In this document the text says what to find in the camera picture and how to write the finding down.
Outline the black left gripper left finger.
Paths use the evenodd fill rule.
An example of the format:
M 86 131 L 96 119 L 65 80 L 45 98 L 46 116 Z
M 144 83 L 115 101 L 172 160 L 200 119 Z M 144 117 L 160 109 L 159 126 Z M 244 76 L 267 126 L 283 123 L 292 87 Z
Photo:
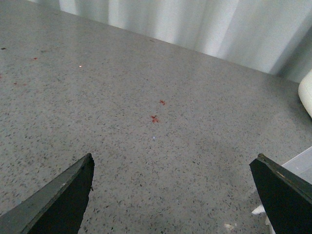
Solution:
M 76 234 L 93 189 L 90 153 L 0 217 L 2 234 Z

